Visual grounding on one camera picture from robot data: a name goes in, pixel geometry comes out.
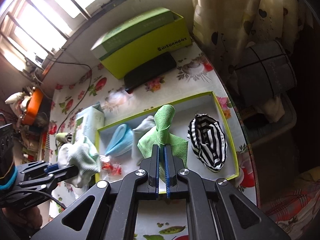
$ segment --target blue band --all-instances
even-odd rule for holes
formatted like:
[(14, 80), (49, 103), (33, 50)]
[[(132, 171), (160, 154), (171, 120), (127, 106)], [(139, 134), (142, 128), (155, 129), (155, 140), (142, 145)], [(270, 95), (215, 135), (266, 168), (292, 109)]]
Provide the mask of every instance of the blue band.
[(12, 177), (9, 179), (9, 181), (5, 185), (0, 185), (0, 190), (9, 189), (12, 186), (12, 184), (15, 182), (17, 174), (18, 174), (17, 168), (14, 167), (14, 172)]

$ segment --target white towel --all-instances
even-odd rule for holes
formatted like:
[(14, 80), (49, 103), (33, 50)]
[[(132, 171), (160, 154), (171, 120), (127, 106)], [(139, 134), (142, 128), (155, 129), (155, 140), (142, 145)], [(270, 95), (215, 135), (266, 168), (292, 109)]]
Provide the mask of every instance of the white towel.
[(131, 158), (137, 160), (137, 165), (139, 166), (141, 161), (144, 159), (141, 151), (138, 148), (138, 142), (152, 127), (156, 126), (155, 118), (149, 115), (146, 119), (142, 121), (141, 124), (135, 129), (133, 129), (133, 144), (131, 151)]
[(100, 156), (87, 136), (81, 135), (74, 143), (64, 144), (58, 154), (59, 169), (75, 165), (79, 169), (77, 176), (66, 179), (65, 182), (82, 188), (88, 184), (91, 176), (101, 171)]

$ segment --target metal screw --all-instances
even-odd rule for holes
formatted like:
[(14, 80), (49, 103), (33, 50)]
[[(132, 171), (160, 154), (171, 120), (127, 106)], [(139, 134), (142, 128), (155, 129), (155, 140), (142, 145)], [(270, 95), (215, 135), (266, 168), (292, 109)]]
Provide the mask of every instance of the metal screw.
[(98, 188), (105, 188), (106, 186), (108, 186), (108, 182), (105, 180), (100, 180), (97, 182), (97, 187)]
[(188, 169), (181, 169), (181, 170), (179, 171), (179, 173), (180, 173), (181, 175), (188, 175), (188, 174), (190, 173), (190, 171), (189, 171)]
[(146, 174), (146, 171), (145, 171), (145, 170), (142, 170), (142, 169), (136, 170), (136, 175), (137, 175), (137, 176), (143, 176), (144, 174)]
[(226, 186), (228, 184), (228, 181), (224, 178), (217, 179), (217, 182), (220, 186)]

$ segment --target black and white striped fabric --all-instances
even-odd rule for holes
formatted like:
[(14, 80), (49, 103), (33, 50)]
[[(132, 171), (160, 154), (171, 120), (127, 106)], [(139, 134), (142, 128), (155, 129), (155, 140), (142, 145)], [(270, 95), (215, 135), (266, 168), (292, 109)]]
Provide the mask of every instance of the black and white striped fabric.
[(219, 122), (207, 114), (196, 114), (189, 124), (188, 134), (198, 159), (209, 170), (220, 171), (227, 158), (227, 142)]

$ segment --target green box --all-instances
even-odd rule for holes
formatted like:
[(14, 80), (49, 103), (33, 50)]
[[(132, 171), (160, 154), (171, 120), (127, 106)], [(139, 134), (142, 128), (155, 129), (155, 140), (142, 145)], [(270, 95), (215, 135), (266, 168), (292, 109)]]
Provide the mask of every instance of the green box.
[(172, 12), (166, 8), (155, 8), (144, 12), (102, 35), (91, 51), (96, 58), (104, 60), (136, 38), (173, 21)]
[(101, 63), (117, 78), (163, 54), (192, 44), (182, 16), (171, 12), (174, 21), (163, 25), (118, 49)]

